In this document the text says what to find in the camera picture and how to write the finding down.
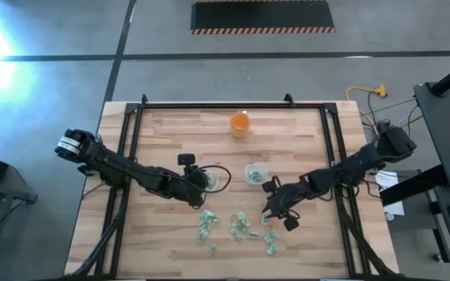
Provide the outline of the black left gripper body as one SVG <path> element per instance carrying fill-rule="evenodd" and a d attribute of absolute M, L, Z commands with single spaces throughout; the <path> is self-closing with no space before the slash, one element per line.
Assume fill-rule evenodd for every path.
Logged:
<path fill-rule="evenodd" d="M 172 195 L 179 201 L 187 202 L 191 207 L 201 207 L 204 204 L 204 189 L 207 175 L 203 172 L 189 174 L 186 178 L 172 180 Z"/>

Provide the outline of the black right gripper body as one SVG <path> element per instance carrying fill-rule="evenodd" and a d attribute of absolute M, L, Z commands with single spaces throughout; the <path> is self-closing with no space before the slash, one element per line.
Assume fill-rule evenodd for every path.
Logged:
<path fill-rule="evenodd" d="M 267 203 L 270 204 L 271 214 L 289 215 L 291 207 L 309 193 L 309 184 L 298 182 L 277 186 L 274 182 L 267 182 L 266 192 L 270 193 Z"/>

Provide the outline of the clear plastic food container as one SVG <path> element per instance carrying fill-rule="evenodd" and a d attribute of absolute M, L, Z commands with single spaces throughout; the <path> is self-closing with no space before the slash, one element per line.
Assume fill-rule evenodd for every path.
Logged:
<path fill-rule="evenodd" d="M 206 191 L 215 191 L 218 189 L 220 177 L 215 173 L 205 172 L 205 190 Z"/>
<path fill-rule="evenodd" d="M 264 182 L 267 181 L 267 179 L 268 179 L 268 168 L 267 168 L 267 166 L 264 163 L 255 162 L 255 163 L 248 164 L 245 167 L 245 182 L 247 184 L 250 184 L 250 183 L 248 183 L 246 181 L 247 173 L 248 172 L 252 172 L 252 171 L 258 171 L 258 172 L 260 172 L 262 174 L 262 182 L 258 183 L 258 184 L 251 184 L 251 185 L 261 185 L 261 184 L 263 184 Z"/>

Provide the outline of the yellow ceramic mug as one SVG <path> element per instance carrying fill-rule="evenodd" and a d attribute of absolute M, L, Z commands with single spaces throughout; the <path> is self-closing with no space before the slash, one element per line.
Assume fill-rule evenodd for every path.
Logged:
<path fill-rule="evenodd" d="M 230 118 L 230 132 L 233 137 L 246 137 L 250 125 L 251 120 L 246 111 L 236 112 Z"/>

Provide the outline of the white paper sheet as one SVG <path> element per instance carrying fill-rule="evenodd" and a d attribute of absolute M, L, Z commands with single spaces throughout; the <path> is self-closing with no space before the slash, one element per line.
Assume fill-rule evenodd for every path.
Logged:
<path fill-rule="evenodd" d="M 379 195 L 382 200 L 385 199 L 384 192 L 389 187 L 398 184 L 398 174 L 392 171 L 379 171 L 375 175 L 375 181 L 379 185 Z M 384 215 L 387 221 L 392 221 L 395 217 L 403 216 L 405 214 L 403 203 L 401 201 L 395 202 L 391 205 L 384 206 Z"/>

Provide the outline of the black desk beam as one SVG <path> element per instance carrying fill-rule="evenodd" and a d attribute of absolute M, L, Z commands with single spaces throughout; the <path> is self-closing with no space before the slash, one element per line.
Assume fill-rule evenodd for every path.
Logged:
<path fill-rule="evenodd" d="M 380 192 L 383 206 L 403 201 L 408 197 L 426 192 L 437 186 L 448 185 L 448 178 L 445 175 L 442 165 L 437 165 L 412 177 L 401 175 L 397 175 L 397 177 L 402 180 L 402 182 Z"/>

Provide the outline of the black hazard-striped floor mat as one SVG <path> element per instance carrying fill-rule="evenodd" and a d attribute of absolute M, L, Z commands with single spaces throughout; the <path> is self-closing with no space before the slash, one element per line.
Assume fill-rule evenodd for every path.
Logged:
<path fill-rule="evenodd" d="M 193 35 L 331 34 L 335 25 L 326 0 L 196 0 Z"/>

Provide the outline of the grey metal workbench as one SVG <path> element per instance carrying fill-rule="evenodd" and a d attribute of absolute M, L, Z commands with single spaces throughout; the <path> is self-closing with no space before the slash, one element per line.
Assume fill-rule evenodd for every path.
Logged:
<path fill-rule="evenodd" d="M 30 187 L 20 172 L 11 167 L 4 172 L 1 178 L 0 197 L 20 199 L 29 205 L 33 205 L 38 199 L 38 195 Z"/>

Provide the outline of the black aluminium table frame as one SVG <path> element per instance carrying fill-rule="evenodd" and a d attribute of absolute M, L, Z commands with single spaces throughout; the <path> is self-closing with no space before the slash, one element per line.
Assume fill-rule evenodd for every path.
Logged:
<path fill-rule="evenodd" d="M 300 226 L 288 232 L 271 219 L 261 223 L 266 195 L 245 182 L 245 167 L 267 166 L 269 176 L 285 183 L 314 169 L 341 161 L 362 147 L 363 134 L 353 101 L 253 102 L 110 102 L 105 105 L 98 133 L 107 148 L 142 165 L 180 172 L 177 156 L 191 153 L 220 177 L 219 192 L 209 194 L 204 207 L 217 216 L 209 235 L 198 241 L 201 210 L 166 200 L 132 183 L 128 189 L 102 187 L 89 177 L 80 203 L 64 275 L 75 279 L 122 200 L 127 213 L 87 281 L 109 279 L 332 279 L 363 276 L 373 266 L 339 221 L 347 211 L 386 266 L 397 269 L 394 249 L 381 203 L 364 188 L 330 201 L 319 198 L 297 206 Z M 230 118 L 246 111 L 248 135 L 233 137 Z M 230 233 L 244 212 L 248 232 L 238 241 Z M 272 229 L 279 251 L 269 256 L 263 237 Z M 209 247 L 217 245 L 209 257 Z"/>

